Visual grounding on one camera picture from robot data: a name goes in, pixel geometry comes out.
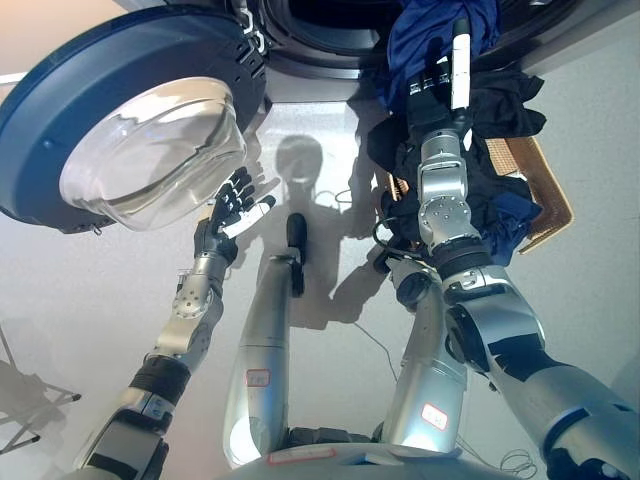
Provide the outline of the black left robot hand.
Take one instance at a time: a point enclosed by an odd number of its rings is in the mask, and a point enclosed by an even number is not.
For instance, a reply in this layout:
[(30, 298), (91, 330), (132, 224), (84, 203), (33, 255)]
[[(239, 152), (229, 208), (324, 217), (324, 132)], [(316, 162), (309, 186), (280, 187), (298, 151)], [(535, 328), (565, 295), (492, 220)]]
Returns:
[(207, 212), (194, 233), (194, 258), (216, 253), (228, 265), (236, 259), (236, 238), (263, 219), (276, 200), (266, 195), (255, 200), (255, 186), (246, 167), (236, 169), (207, 202)]

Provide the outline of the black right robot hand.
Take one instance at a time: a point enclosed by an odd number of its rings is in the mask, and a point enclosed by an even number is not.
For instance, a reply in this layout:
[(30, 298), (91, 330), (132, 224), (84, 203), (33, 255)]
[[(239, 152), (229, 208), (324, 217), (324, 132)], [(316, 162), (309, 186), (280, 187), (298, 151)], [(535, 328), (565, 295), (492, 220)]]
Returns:
[(451, 51), (443, 53), (444, 40), (427, 44), (424, 68), (407, 84), (406, 114), (409, 132), (422, 139), (428, 132), (451, 128), (464, 136), (471, 126), (471, 28), (465, 17), (452, 26)]

